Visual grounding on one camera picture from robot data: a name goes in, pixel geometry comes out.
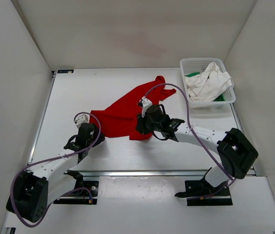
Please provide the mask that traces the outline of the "red t shirt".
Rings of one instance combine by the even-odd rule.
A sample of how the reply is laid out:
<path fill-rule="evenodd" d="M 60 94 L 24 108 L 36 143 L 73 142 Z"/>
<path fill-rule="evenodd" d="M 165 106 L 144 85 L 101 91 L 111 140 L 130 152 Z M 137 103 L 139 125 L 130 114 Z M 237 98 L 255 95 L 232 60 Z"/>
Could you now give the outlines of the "red t shirt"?
<path fill-rule="evenodd" d="M 128 136 L 130 140 L 148 140 L 152 134 L 142 135 L 136 130 L 137 116 L 141 114 L 138 103 L 151 88 L 164 83 L 164 77 L 157 76 L 154 81 L 137 86 L 105 110 L 92 110 L 94 117 L 90 117 L 89 122 L 95 125 L 100 123 L 105 137 Z"/>

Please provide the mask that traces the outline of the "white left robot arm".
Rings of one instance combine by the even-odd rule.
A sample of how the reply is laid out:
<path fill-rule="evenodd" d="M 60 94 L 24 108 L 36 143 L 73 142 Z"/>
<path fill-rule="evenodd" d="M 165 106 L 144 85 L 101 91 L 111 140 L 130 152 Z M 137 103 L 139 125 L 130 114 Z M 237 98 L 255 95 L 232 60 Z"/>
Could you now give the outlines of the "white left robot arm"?
<path fill-rule="evenodd" d="M 63 152 L 56 160 L 36 163 L 14 177 L 6 209 L 19 214 L 32 223 L 40 221 L 49 205 L 70 192 L 82 193 L 82 175 L 73 171 L 88 151 L 105 140 L 105 136 L 94 123 L 83 123 L 78 133 L 69 138 Z"/>

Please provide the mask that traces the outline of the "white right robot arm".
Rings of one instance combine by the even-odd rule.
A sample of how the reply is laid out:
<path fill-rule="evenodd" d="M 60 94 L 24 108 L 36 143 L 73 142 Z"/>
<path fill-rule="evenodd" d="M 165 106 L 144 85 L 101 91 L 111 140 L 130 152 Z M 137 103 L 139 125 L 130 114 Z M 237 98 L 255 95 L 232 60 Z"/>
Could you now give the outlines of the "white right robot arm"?
<path fill-rule="evenodd" d="M 194 181 L 178 198 L 205 199 L 213 197 L 236 179 L 243 179 L 258 158 L 258 151 L 236 128 L 220 132 L 192 126 L 178 118 L 170 118 L 162 104 L 140 104 L 136 130 L 145 135 L 161 133 L 162 141 L 173 140 L 202 147 L 209 156 L 219 155 L 215 167 L 207 170 L 203 178 Z"/>

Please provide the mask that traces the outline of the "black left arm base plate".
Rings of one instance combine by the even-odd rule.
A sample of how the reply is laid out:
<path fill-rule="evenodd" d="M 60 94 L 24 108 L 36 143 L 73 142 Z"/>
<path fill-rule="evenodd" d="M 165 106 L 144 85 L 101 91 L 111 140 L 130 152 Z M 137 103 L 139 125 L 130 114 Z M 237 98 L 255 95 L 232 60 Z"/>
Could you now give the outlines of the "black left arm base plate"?
<path fill-rule="evenodd" d="M 54 204 L 61 205 L 97 205 L 99 178 L 85 177 L 83 179 L 83 187 L 87 190 L 78 190 L 71 194 L 60 197 L 54 201 Z"/>

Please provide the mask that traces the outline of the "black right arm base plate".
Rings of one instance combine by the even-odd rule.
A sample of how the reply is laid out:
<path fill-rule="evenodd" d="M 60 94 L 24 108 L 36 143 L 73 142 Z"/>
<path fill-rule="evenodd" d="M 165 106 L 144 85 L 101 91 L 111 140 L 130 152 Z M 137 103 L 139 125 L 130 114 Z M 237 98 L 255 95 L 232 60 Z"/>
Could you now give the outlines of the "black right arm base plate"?
<path fill-rule="evenodd" d="M 186 180 L 185 193 L 188 207 L 233 205 L 227 182 L 211 188 L 199 180 Z"/>

